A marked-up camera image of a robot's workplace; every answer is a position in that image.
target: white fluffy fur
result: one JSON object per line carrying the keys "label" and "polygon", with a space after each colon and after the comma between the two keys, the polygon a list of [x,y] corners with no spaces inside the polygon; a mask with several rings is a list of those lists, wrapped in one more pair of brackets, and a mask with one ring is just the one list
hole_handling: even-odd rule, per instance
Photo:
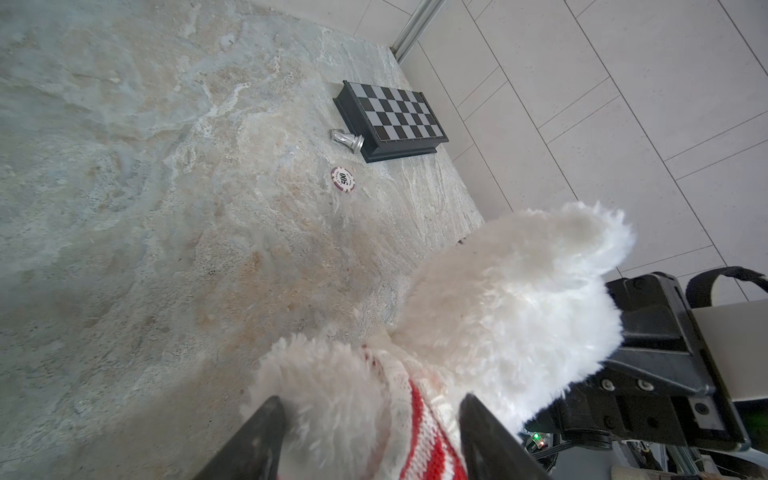
{"label": "white fluffy fur", "polygon": [[621,343],[601,274],[634,238],[621,212],[567,204],[480,227],[416,274],[392,341],[474,392],[512,431]]}
{"label": "white fluffy fur", "polygon": [[260,362],[246,419],[272,395],[286,408],[280,474],[289,480],[359,480],[379,444],[386,393],[361,349],[340,342],[281,339]]}
{"label": "white fluffy fur", "polygon": [[[519,431],[621,343],[619,312],[600,275],[632,246],[623,219],[599,205],[568,204],[487,223],[415,275],[392,342],[440,372],[454,406],[474,392]],[[262,359],[256,381],[246,417],[271,395],[286,405],[284,477],[370,473],[388,400],[360,349],[283,339]],[[299,468],[284,475],[291,462]]]}

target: white and maroon poker chip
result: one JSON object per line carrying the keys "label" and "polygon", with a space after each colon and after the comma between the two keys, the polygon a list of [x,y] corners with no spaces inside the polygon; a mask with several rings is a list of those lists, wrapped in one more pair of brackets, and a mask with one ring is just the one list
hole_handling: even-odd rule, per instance
{"label": "white and maroon poker chip", "polygon": [[344,167],[336,167],[331,171],[331,180],[342,192],[351,192],[355,187],[355,177]]}

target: knitted fabric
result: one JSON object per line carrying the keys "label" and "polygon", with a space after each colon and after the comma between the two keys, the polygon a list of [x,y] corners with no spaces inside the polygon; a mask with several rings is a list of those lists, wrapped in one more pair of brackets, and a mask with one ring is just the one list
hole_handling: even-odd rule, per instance
{"label": "knitted fabric", "polygon": [[373,480],[466,480],[458,447],[449,440],[442,427],[445,422],[430,405],[432,389],[423,380],[414,381],[404,365],[387,352],[371,353],[390,398],[389,439]]}

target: stone table surface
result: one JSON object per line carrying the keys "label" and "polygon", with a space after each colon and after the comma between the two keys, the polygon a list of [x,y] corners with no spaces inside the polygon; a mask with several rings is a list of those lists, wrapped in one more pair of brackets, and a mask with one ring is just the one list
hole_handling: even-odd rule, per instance
{"label": "stone table surface", "polygon": [[189,478],[275,340],[359,341],[482,222],[442,147],[329,140],[342,80],[409,88],[384,47],[246,0],[0,18],[3,478]]}

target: chess piece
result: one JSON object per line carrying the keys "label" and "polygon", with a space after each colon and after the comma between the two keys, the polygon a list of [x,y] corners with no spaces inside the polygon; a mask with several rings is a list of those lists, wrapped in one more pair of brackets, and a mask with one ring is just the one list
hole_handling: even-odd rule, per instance
{"label": "chess piece", "polygon": [[345,133],[344,130],[338,129],[331,130],[331,139],[340,144],[345,144],[354,154],[360,153],[362,143],[365,141],[365,138],[362,135],[356,137],[352,134]]}

